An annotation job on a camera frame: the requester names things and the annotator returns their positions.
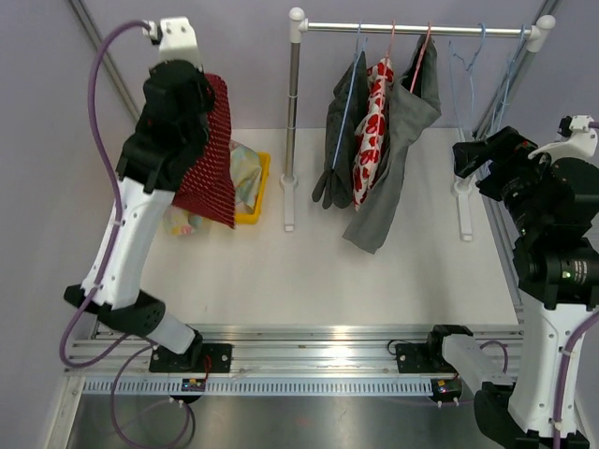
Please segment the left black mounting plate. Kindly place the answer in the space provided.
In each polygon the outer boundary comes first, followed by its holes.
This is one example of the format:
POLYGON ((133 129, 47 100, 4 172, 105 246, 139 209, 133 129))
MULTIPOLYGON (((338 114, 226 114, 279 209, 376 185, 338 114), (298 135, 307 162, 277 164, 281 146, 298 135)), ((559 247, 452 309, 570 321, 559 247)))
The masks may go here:
POLYGON ((177 355, 163 346, 153 349, 149 372, 152 373, 230 373, 233 346, 227 343, 203 343, 195 359, 177 355))

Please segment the pastel floral skirt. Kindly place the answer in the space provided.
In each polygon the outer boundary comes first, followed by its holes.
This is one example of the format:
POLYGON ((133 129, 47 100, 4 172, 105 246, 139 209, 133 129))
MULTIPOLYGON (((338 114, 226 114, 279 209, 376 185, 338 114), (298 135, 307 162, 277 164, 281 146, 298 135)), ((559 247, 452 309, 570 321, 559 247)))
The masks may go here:
MULTIPOLYGON (((236 224, 255 225, 259 218, 258 199, 263 193, 262 182, 266 168, 261 153, 239 143, 229 141, 230 176, 235 189, 236 224)), ((171 236, 190 235, 198 231, 204 218, 190 211, 171 206, 163 216, 166 233, 171 236)))

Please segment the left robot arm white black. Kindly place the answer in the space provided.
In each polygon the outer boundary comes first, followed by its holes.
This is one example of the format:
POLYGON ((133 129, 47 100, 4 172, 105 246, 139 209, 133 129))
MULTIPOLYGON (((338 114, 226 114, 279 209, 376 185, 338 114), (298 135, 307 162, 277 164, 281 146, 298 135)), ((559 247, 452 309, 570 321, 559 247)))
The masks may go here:
POLYGON ((140 282, 163 214, 209 141, 207 114, 216 94, 205 74, 183 60, 151 68, 143 91, 144 108, 114 173, 116 198, 101 247, 88 275, 68 286, 64 299, 117 332, 160 346, 177 368, 192 371, 203 358, 202 336, 140 282))

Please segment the blue hanger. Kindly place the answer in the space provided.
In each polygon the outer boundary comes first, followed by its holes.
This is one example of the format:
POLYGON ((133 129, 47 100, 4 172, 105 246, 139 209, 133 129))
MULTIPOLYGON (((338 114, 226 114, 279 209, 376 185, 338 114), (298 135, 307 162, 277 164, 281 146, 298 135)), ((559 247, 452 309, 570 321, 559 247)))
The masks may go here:
POLYGON ((519 31, 519 42, 515 50, 506 57, 506 65, 494 97, 491 99, 488 110, 472 132, 473 138, 485 138, 502 127, 505 112, 509 106, 508 96, 515 84, 515 77, 519 69, 520 60, 525 52, 526 26, 522 25, 519 31))
POLYGON ((479 54, 485 46, 486 37, 487 37, 486 24, 481 22, 479 24, 479 27, 480 27, 480 32, 478 33, 480 35, 479 45, 478 45, 478 48, 476 49, 476 51, 473 53, 472 58, 470 59, 469 62, 467 62, 466 59, 457 52, 455 46, 453 45, 452 40, 449 40, 448 45, 447 45, 449 79, 450 79, 453 112, 454 112, 454 117, 456 120, 456 125, 462 131, 464 131, 464 130, 473 131, 474 130, 473 129, 474 110, 475 110, 474 71, 475 71, 475 66, 476 66, 477 60, 479 58, 479 54), (469 94, 469 113, 468 113, 467 121, 463 121, 461 119, 459 101, 458 101, 458 90, 456 87, 455 76, 454 76, 454 73, 455 73, 454 62, 455 61, 459 61, 461 63, 463 72, 468 76, 470 94, 469 94))
POLYGON ((353 92, 354 92, 354 85, 355 85, 355 78, 356 78, 356 73, 357 73, 357 68, 358 68, 358 61, 359 61, 359 59, 361 57, 361 54, 364 52, 365 47, 367 45, 367 41, 368 41, 367 37, 364 37, 363 39, 360 38, 360 34, 361 34, 361 30, 362 30, 362 24, 363 24, 363 21, 360 21, 358 23, 357 37, 356 37, 356 46, 355 46, 354 60, 353 60, 353 64, 352 64, 351 77, 350 77, 350 81, 349 81, 349 84, 348 84, 347 97, 346 97, 344 108, 343 108, 343 117, 342 117, 342 120, 341 120, 341 123, 340 123, 340 130, 339 130, 339 135, 338 135, 338 138, 337 138, 335 152, 333 154, 331 169, 334 169, 336 167, 336 165, 337 165, 337 161, 338 161, 338 157, 339 157, 339 152, 340 152, 341 145, 342 145, 342 142, 343 142, 343 132, 344 132, 344 129, 345 129, 347 115, 348 115, 348 111, 349 111, 349 108, 350 108, 350 105, 351 105, 352 95, 353 95, 353 92))

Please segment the dark grey dotted skirt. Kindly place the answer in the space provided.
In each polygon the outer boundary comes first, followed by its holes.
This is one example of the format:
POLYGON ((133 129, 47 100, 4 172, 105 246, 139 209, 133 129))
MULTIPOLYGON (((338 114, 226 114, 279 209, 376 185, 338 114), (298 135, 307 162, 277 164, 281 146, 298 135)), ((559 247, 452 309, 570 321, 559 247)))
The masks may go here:
POLYGON ((333 89, 329 103, 323 172, 312 192, 312 201, 324 210, 352 204, 352 169, 358 151, 355 137, 366 116, 369 85, 365 51, 359 51, 333 89))

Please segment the silver white clothes rack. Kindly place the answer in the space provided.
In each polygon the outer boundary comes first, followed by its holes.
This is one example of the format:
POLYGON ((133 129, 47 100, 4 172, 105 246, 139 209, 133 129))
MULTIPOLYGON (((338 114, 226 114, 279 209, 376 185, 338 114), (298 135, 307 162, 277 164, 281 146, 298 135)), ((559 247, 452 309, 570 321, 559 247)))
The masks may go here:
MULTIPOLYGON (((559 1, 545 1, 539 8, 534 22, 526 25, 525 52, 520 60, 519 69, 515 77, 515 84, 510 90, 508 100, 510 101, 516 93, 520 82, 526 71, 530 68, 534 56, 541 51, 547 41, 550 31, 556 25, 556 12, 560 7, 559 1)), ((287 118, 286 118, 286 142, 285 142, 285 165, 280 178, 281 188, 284 193, 283 202, 283 230, 290 233, 295 230, 295 189, 298 178, 294 172, 295 148, 296 148, 296 124, 297 104, 299 92, 300 72, 300 46, 302 36, 313 31, 321 33, 356 33, 358 23, 352 22, 314 22, 306 18, 305 12, 300 7, 289 10, 289 79, 287 91, 287 118)), ((396 24, 396 35, 423 35, 428 25, 406 25, 396 24)), ((518 28, 493 28, 487 26, 487 37, 519 38, 518 28)), ((433 36, 479 36, 478 26, 457 25, 433 25, 431 34, 433 36)), ((389 34, 391 24, 365 23, 362 24, 362 34, 389 34)))

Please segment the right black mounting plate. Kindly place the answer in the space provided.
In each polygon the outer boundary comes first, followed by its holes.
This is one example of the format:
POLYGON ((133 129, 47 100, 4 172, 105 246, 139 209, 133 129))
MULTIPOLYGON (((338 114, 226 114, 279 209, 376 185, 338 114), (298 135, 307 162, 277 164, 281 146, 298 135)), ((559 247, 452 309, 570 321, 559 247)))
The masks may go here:
POLYGON ((427 343, 397 343, 395 356, 399 373, 440 373, 442 365, 427 343))

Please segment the yellow plastic tray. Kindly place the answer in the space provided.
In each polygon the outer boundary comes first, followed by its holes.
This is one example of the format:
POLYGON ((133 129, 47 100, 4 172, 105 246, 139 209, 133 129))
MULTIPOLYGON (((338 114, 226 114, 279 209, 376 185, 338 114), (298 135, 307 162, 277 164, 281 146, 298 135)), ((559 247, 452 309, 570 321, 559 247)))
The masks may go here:
POLYGON ((270 171, 270 155, 242 145, 231 152, 230 174, 235 188, 237 225, 255 225, 270 171))

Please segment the white red floral skirt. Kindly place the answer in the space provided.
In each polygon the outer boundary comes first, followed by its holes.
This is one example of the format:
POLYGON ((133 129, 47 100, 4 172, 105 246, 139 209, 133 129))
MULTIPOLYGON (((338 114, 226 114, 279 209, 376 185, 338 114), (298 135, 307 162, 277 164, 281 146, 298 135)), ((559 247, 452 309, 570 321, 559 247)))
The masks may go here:
POLYGON ((382 58, 367 70, 369 95, 367 111, 355 132, 358 151, 352 168, 353 205, 359 210, 375 183, 375 175, 382 160, 387 91, 393 85, 394 71, 389 56, 382 58))

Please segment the aluminium rail base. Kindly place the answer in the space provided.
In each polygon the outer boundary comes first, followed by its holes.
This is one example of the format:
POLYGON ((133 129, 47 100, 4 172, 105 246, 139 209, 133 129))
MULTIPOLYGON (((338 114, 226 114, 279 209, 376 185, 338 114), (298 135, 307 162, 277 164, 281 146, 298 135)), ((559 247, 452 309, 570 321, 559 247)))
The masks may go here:
MULTIPOLYGON (((434 325, 249 326, 193 325, 207 343, 231 344, 230 377, 397 377, 390 353, 392 340, 423 342, 434 325)), ((509 349, 509 373, 518 376, 522 342, 530 326, 472 325, 477 341, 499 340, 509 349)), ((100 325, 94 339, 67 344, 69 361, 82 363, 117 341, 117 333, 100 325)), ((115 374, 125 360, 148 343, 130 337, 105 358, 85 369, 64 368, 69 375, 115 374)))

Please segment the pink hanger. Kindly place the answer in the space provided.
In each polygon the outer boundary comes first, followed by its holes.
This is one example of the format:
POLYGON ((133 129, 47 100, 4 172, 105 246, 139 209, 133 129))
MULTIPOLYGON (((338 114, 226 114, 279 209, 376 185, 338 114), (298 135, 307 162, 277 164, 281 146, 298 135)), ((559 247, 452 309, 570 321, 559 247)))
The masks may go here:
POLYGON ((417 82, 418 74, 419 74, 419 71, 420 71, 420 68, 422 65, 422 61, 424 59, 426 49, 427 49, 428 44, 431 39, 431 27, 432 27, 432 24, 431 24, 431 22, 429 22, 428 26, 427 26, 426 34, 422 36, 422 40, 419 45, 416 63, 414 64, 414 73, 412 75, 412 80, 411 80, 411 84, 410 84, 410 88, 409 88, 409 92, 411 94, 414 92, 414 89, 416 87, 416 82, 417 82))
POLYGON ((384 61, 383 80, 385 82, 385 88, 387 88, 389 85, 389 82, 393 80, 393 68, 392 68, 392 62, 391 62, 391 55, 392 55, 392 49, 393 49, 393 45, 394 45, 394 41, 395 41, 395 34, 396 34, 396 21, 393 21, 391 24, 391 33, 390 33, 390 38, 389 38, 387 52, 386 52, 385 61, 384 61))

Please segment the black mounting plate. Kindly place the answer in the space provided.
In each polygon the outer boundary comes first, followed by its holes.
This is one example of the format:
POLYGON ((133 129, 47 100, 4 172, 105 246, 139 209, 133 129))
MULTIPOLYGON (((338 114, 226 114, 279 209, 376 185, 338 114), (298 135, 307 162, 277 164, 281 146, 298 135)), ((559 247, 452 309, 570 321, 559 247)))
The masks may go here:
POLYGON ((395 356, 399 373, 440 373, 442 365, 427 343, 397 343, 395 356))
POLYGON ((163 346, 153 349, 149 372, 152 373, 230 373, 233 346, 227 343, 203 343, 195 359, 177 355, 163 346))

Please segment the plain grey skirt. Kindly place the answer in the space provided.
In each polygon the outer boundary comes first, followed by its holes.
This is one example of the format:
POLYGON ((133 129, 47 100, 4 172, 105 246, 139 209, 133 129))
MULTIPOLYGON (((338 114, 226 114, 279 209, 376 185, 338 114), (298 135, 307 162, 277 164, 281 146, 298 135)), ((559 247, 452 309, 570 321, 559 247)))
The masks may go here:
POLYGON ((367 253, 376 253, 387 238, 399 205, 409 148, 441 116, 437 50, 430 39, 414 92, 409 92, 419 38, 408 69, 393 81, 386 102, 387 122, 375 183, 343 237, 367 253))

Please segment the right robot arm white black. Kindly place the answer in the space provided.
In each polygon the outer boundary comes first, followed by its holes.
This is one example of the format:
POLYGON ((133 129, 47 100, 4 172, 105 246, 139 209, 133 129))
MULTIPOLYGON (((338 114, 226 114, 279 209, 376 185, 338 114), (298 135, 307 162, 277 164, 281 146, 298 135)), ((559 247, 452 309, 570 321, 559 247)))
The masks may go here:
POLYGON ((450 366, 474 394, 480 432, 504 448, 586 448, 573 412, 578 351, 598 321, 598 254, 587 232, 598 212, 598 145, 587 116, 565 120, 561 139, 538 146, 506 127, 453 147, 454 172, 480 167, 479 192, 501 202, 519 235, 513 250, 524 304, 519 374, 511 380, 462 326, 438 325, 427 364, 450 366))

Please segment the red white polka-dot skirt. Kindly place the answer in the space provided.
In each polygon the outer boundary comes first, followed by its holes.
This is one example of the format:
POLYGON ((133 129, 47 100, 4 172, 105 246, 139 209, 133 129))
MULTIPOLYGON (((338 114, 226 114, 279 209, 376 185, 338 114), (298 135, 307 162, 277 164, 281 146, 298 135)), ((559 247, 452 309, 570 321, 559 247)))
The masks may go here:
POLYGON ((218 75, 208 73, 215 91, 214 108, 207 114, 210 139, 204 155, 190 167, 173 205, 211 221, 235 227, 235 187, 230 175, 231 115, 228 89, 218 75))

